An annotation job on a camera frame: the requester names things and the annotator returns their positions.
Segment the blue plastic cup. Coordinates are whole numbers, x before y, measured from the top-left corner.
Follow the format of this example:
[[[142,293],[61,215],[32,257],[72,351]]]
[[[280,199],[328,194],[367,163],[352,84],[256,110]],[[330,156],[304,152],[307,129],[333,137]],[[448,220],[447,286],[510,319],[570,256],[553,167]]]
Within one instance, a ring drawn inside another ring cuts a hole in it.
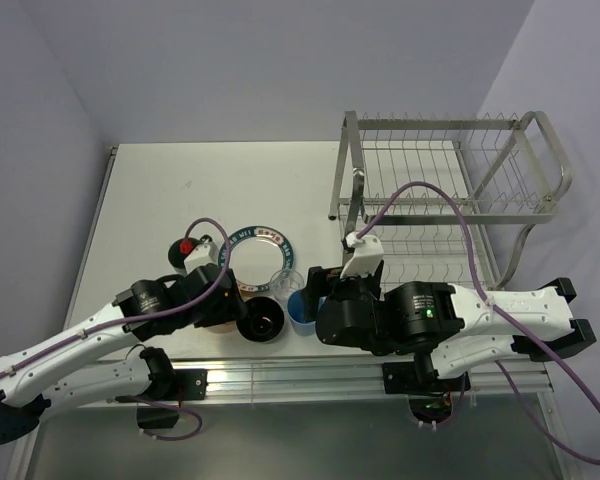
[[[305,307],[300,290],[292,293],[287,300],[287,314],[296,335],[308,337],[315,335],[315,323],[305,317]]]

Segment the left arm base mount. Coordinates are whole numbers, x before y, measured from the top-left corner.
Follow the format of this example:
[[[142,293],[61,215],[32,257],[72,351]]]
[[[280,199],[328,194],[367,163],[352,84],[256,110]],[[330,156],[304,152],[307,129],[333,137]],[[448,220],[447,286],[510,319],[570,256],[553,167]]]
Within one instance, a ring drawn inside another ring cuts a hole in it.
[[[179,402],[204,400],[208,385],[207,378],[206,369],[177,369],[172,398]]]

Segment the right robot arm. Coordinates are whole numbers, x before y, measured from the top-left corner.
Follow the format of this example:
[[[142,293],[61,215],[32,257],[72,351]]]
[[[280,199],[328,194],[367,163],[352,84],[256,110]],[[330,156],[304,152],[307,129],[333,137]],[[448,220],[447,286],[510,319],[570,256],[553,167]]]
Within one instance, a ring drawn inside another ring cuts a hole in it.
[[[514,355],[533,362],[571,358],[596,341],[573,316],[576,292],[558,278],[530,292],[490,291],[410,281],[382,291],[383,270],[360,277],[313,267],[300,292],[304,314],[326,345],[374,356],[410,355],[407,390],[458,390],[472,368]]]

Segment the beige floral ceramic bowl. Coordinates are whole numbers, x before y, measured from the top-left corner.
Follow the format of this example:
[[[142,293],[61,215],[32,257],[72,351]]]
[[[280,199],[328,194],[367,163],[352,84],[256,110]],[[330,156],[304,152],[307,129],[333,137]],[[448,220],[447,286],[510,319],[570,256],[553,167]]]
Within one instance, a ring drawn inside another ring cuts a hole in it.
[[[240,335],[248,341],[266,343],[283,330],[285,315],[280,305],[268,297],[254,297],[245,302],[247,313],[236,321]]]

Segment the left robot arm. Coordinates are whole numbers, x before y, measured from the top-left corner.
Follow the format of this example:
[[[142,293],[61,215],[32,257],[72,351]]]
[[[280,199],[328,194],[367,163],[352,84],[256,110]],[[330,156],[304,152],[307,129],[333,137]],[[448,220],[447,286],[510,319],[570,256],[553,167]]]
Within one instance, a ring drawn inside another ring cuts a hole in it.
[[[166,352],[146,341],[188,326],[236,322],[247,313],[233,272],[213,264],[133,283],[86,320],[0,357],[0,445],[105,398],[151,406],[175,399],[181,380]]]

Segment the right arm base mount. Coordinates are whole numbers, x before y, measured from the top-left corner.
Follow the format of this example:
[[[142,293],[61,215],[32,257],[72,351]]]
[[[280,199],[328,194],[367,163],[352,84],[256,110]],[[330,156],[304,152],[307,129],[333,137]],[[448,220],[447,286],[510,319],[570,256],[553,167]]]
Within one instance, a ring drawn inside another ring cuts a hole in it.
[[[381,364],[383,388],[387,395],[415,395],[439,397],[446,393],[469,391],[471,383],[467,373],[452,379],[421,381],[417,378],[414,363],[387,362]]]

